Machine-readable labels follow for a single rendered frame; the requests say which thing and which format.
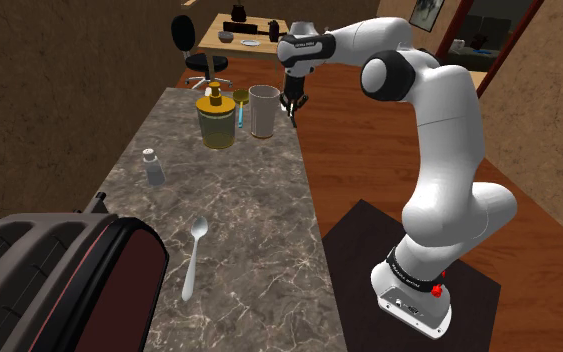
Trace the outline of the framed wall picture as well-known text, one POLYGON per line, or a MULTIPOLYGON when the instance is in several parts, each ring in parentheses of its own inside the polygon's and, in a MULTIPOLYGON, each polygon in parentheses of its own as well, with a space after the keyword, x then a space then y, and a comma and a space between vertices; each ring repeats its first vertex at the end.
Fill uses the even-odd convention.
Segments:
POLYGON ((409 23, 421 30, 431 32, 445 0, 417 0, 409 23))

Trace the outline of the black office chair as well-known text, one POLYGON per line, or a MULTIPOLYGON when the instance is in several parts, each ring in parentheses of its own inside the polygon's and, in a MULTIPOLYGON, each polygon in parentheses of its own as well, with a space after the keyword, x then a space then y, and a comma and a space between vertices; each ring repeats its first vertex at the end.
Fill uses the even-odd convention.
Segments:
POLYGON ((172 40, 184 56, 185 66, 195 72, 203 73, 203 76, 189 77, 184 83, 188 85, 191 80, 197 80, 192 89, 197 89, 204 84, 212 81, 210 68, 215 72, 224 71, 229 64, 225 56, 212 56, 203 52, 193 54, 191 50, 195 44, 195 27, 191 18, 187 15, 178 15, 171 22, 172 40))

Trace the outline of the amber soap dispenser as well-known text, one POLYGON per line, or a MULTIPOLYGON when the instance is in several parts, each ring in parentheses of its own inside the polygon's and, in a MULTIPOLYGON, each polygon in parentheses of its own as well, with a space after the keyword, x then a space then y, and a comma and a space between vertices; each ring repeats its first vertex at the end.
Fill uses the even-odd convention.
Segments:
POLYGON ((218 82, 210 82, 210 94, 196 101, 199 126, 205 146, 225 149, 235 141, 236 103, 223 96, 218 82))

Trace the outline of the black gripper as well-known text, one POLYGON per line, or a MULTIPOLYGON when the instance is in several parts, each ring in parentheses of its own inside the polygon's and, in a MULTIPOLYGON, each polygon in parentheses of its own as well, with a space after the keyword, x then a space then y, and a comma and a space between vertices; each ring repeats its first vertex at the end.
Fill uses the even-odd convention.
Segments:
POLYGON ((284 95, 280 95, 281 110, 290 109, 290 120, 294 128, 297 127, 295 114, 308 101, 309 96, 304 95, 304 77, 285 75, 284 95))

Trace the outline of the wooden desk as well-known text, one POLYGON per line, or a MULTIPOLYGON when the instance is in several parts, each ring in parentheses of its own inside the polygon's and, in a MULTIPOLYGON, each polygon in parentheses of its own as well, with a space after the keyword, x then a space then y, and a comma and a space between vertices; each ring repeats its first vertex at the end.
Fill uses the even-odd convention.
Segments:
POLYGON ((229 20, 229 14, 218 13, 198 44, 198 49, 214 56, 277 59, 277 43, 271 42, 268 35, 235 33, 230 43, 221 42, 218 32, 223 29, 223 23, 229 20))

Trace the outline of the red framed doorway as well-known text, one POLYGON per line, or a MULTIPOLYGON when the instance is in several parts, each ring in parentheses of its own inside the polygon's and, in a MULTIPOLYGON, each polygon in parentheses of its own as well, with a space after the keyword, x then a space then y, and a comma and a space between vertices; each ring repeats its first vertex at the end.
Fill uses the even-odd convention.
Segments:
POLYGON ((505 18, 469 15, 475 0, 457 1, 435 56, 442 64, 468 68, 472 76, 476 71, 484 73, 477 87, 477 95, 481 96, 544 0, 531 0, 522 16, 522 9, 515 9, 513 17, 518 21, 509 19, 509 14, 505 18))

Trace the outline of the dark red and grey toaster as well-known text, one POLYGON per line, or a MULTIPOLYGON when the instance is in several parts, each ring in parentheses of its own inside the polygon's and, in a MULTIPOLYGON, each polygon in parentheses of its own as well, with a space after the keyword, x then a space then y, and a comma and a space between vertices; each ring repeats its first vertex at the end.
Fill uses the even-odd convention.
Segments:
POLYGON ((169 254, 104 199, 0 218, 0 352, 143 352, 169 254))

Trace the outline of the silver spoon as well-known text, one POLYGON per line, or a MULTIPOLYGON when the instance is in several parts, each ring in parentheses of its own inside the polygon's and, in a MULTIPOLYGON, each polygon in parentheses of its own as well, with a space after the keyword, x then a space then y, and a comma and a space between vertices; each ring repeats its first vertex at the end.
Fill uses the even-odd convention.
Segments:
POLYGON ((198 242, 208 232, 208 229, 208 221, 203 216, 198 217, 191 226, 190 233, 194 239, 194 242, 190 262, 182 288, 181 297, 183 301, 188 301, 192 297, 196 277, 198 242))

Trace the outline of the beige cup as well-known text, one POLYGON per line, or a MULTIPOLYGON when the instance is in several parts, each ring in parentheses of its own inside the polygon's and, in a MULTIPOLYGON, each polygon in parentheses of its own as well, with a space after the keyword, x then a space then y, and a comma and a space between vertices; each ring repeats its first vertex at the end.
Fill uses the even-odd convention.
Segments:
POLYGON ((280 91, 273 86, 254 85, 249 88, 251 134, 254 137, 266 139, 273 135, 279 96, 280 91))

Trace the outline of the glass salt shaker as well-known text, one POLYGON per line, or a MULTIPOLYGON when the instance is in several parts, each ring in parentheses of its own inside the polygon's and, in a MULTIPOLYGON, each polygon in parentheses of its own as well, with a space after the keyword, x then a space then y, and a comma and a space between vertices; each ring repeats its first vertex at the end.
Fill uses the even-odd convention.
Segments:
POLYGON ((143 162, 149 185, 160 186, 164 184, 165 175, 154 149, 146 148, 143 150, 143 162))

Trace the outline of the dark robot stand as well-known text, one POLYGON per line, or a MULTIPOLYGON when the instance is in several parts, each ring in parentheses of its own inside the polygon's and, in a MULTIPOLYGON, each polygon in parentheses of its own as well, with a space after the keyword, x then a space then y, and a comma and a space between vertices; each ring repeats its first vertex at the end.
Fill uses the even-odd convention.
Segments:
POLYGON ((371 271, 403 236, 398 221, 360 200, 323 238, 348 352, 489 352, 501 286, 461 260, 445 274, 453 317, 443 337, 378 306, 371 271))

